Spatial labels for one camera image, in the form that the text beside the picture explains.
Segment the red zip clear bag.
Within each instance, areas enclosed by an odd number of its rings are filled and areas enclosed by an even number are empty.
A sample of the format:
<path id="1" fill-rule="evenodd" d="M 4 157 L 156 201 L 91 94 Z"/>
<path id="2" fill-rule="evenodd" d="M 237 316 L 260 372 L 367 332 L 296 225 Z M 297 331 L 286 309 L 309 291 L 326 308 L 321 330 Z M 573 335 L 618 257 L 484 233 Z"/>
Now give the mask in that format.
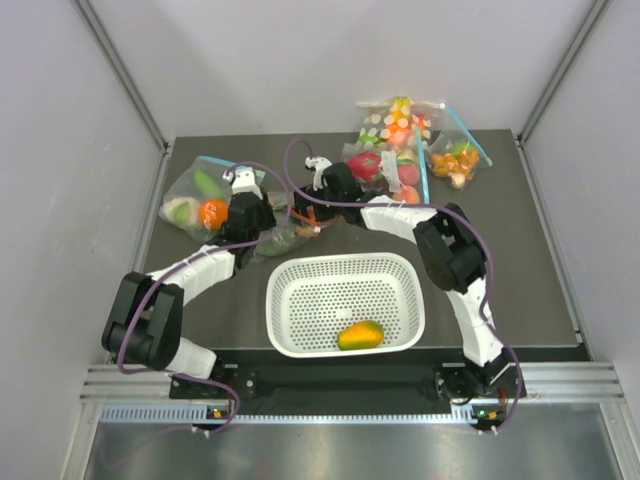
<path id="1" fill-rule="evenodd" d="M 319 236 L 324 229 L 326 229 L 331 225 L 331 221 L 324 222 L 324 223 L 313 223 L 310 219 L 307 219 L 306 217 L 298 217 L 296 215 L 287 215 L 286 214 L 287 203 L 293 198 L 292 194 L 286 194 L 282 191 L 269 191 L 267 193 L 267 197 L 268 197 L 269 203 L 273 208 L 273 212 L 276 219 L 276 226 L 279 226 L 280 224 L 282 224 L 282 228 L 280 230 L 282 230 L 288 224 L 293 224 L 295 226 L 296 231 L 301 240 L 300 244 L 295 249 L 300 247 L 302 244 L 304 244 L 308 240 Z M 273 236 L 271 236 L 270 231 L 263 232 L 260 236 L 261 238 L 260 243 L 268 240 Z M 252 261 L 255 263 L 259 263 L 271 258 L 275 258 L 275 257 L 257 256 L 254 250 L 254 257 Z"/>

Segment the fake yellow green mango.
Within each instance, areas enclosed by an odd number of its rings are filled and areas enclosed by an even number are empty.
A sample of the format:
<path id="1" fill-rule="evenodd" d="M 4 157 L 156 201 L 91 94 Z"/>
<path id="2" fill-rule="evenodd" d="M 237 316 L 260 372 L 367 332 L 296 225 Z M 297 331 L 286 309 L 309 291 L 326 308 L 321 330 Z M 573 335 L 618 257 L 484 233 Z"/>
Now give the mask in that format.
<path id="1" fill-rule="evenodd" d="M 385 340 L 383 327 L 373 320 L 357 322 L 337 336 L 337 345 L 340 350 L 363 350 L 378 347 Z"/>

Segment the fake netted green melon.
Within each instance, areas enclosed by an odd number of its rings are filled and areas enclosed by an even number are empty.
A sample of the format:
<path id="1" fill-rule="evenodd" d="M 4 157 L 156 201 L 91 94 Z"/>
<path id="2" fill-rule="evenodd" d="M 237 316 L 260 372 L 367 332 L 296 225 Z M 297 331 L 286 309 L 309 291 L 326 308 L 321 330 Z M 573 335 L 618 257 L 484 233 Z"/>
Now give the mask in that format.
<path id="1" fill-rule="evenodd" d="M 260 257 L 277 257 L 294 250 L 301 240 L 293 224 L 288 224 L 276 235 L 258 244 L 255 254 Z"/>

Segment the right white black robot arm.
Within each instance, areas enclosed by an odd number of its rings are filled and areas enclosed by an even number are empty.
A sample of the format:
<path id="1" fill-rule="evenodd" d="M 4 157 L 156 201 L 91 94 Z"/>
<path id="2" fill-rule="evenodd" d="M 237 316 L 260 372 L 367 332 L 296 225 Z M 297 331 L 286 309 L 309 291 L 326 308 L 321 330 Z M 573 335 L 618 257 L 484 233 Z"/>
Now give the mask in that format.
<path id="1" fill-rule="evenodd" d="M 487 396 L 509 369 L 488 302 L 489 254 L 459 206 L 429 207 L 395 200 L 382 191 L 365 191 L 343 162 L 305 159 L 312 183 L 294 190 L 294 210 L 325 221 L 335 217 L 369 231 L 388 233 L 414 244 L 431 282 L 453 308 L 462 340 L 469 388 Z"/>

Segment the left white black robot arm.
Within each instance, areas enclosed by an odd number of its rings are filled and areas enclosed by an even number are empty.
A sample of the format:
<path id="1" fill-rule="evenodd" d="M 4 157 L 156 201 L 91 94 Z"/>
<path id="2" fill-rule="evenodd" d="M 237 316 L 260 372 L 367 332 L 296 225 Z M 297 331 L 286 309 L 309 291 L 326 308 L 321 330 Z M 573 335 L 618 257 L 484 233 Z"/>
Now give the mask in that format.
<path id="1" fill-rule="evenodd" d="M 102 333 L 103 349 L 120 363 L 192 377 L 205 396 L 220 394 L 227 374 L 215 365 L 212 350 L 182 336 L 184 306 L 245 268 L 260 235 L 275 226 L 265 192 L 233 195 L 228 218 L 212 244 L 163 270 L 125 275 Z"/>

